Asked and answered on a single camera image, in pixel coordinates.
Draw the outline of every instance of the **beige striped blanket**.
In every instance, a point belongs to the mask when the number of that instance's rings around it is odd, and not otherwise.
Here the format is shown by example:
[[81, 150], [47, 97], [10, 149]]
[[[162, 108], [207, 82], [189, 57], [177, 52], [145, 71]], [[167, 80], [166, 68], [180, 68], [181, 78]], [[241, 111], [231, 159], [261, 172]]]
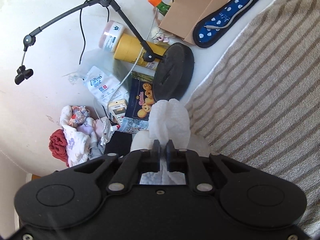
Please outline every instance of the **beige striped blanket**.
[[299, 226], [320, 228], [320, 0], [275, 0], [242, 31], [186, 108], [211, 151], [298, 185]]

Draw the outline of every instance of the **round black lamp base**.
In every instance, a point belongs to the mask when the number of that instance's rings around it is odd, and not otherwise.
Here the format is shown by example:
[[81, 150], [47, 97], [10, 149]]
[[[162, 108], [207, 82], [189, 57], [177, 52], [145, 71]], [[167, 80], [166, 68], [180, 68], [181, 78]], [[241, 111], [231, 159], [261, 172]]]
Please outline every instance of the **round black lamp base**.
[[192, 50], [182, 44], [172, 44], [158, 64], [153, 79], [155, 101], [180, 100], [187, 91], [195, 65]]

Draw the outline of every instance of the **product label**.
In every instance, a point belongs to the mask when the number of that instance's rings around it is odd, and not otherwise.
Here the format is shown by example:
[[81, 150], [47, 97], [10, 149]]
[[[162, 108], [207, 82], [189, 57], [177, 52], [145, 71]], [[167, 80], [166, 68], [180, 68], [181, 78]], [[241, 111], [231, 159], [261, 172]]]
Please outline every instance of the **product label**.
[[142, 50], [142, 53], [138, 59], [137, 65], [141, 66], [141, 67], [146, 67], [152, 70], [156, 70], [158, 64], [159, 64], [159, 60], [156, 59], [154, 62], [146, 62], [143, 60], [143, 54], [145, 53], [145, 50]]
[[117, 22], [114, 22], [110, 28], [109, 33], [105, 32], [106, 39], [103, 44], [103, 48], [106, 51], [114, 51], [117, 45], [117, 41], [123, 32], [123, 26]]
[[101, 78], [102, 78], [102, 76], [99, 75], [98, 77], [90, 80], [90, 84], [91, 84], [92, 86], [94, 86], [94, 87], [97, 87], [98, 85], [101, 84]]

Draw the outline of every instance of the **cookie box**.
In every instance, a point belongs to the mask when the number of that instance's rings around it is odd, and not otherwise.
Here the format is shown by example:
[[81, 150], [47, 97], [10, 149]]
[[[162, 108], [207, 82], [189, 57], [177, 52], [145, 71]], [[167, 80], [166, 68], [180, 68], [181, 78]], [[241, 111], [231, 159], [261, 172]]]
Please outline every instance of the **cookie box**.
[[155, 103], [152, 81], [151, 76], [132, 72], [128, 107], [119, 132], [137, 133], [148, 128], [149, 114]]

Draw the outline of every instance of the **green bottle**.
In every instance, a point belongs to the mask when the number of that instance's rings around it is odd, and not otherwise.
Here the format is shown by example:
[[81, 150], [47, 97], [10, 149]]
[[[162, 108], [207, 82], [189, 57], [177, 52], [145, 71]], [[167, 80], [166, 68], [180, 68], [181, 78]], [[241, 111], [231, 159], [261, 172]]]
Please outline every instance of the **green bottle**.
[[170, 5], [165, 4], [162, 0], [148, 0], [154, 7], [159, 9], [159, 12], [165, 16], [167, 11], [170, 9]]

